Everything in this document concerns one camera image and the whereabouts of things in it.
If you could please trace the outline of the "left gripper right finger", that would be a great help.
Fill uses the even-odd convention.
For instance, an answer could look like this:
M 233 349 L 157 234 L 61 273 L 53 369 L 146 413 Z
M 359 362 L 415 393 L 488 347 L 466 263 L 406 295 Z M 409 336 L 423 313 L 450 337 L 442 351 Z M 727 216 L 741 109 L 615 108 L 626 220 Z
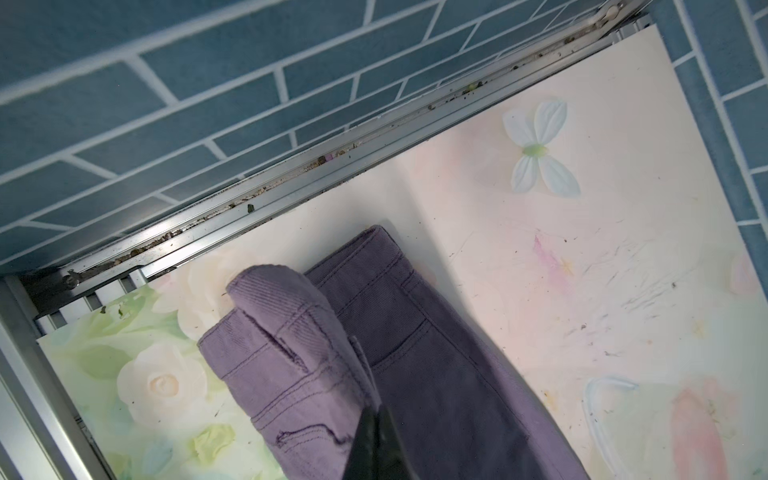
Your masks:
M 407 458 L 391 412 L 382 406 L 377 415 L 377 478 L 379 480 L 417 480 Z

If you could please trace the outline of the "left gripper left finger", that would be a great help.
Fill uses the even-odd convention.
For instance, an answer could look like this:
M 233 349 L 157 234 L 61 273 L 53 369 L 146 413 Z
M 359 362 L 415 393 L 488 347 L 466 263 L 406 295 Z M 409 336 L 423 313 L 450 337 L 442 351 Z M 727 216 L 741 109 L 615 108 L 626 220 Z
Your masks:
M 342 476 L 343 480 L 375 480 L 378 478 L 378 411 L 365 407 Z

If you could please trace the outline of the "purple trousers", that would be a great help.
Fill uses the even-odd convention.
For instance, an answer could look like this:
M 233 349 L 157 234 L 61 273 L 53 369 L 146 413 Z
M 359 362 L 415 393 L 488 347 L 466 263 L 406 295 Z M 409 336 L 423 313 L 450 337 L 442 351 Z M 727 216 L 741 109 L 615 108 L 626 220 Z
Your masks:
M 199 340 L 290 479 L 338 479 L 387 408 L 421 479 L 583 479 L 522 378 L 373 226 L 305 273 L 256 265 Z

